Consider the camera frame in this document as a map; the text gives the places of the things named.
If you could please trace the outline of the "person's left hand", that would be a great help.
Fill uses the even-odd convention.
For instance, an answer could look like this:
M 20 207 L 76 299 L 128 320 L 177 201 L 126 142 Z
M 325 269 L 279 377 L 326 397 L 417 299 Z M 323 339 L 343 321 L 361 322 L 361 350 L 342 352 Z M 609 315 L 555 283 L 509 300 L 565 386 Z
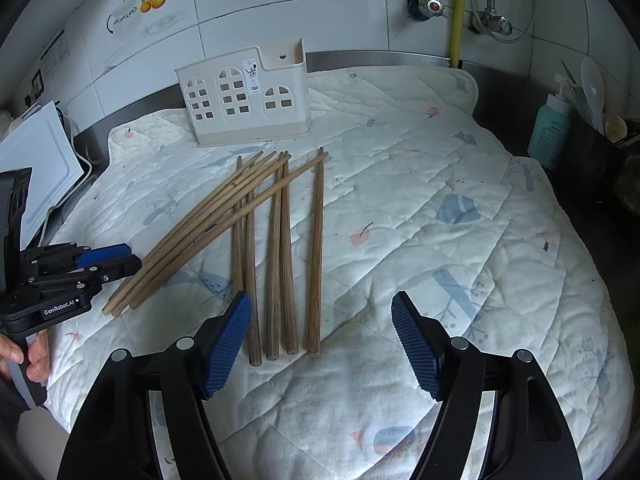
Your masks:
M 32 382 L 46 382 L 50 375 L 50 347 L 49 333 L 40 330 L 36 339 L 28 346 L 24 352 L 20 346 L 6 335 L 0 335 L 0 370 L 1 378 L 5 382 L 11 381 L 9 364 L 27 363 L 26 374 Z

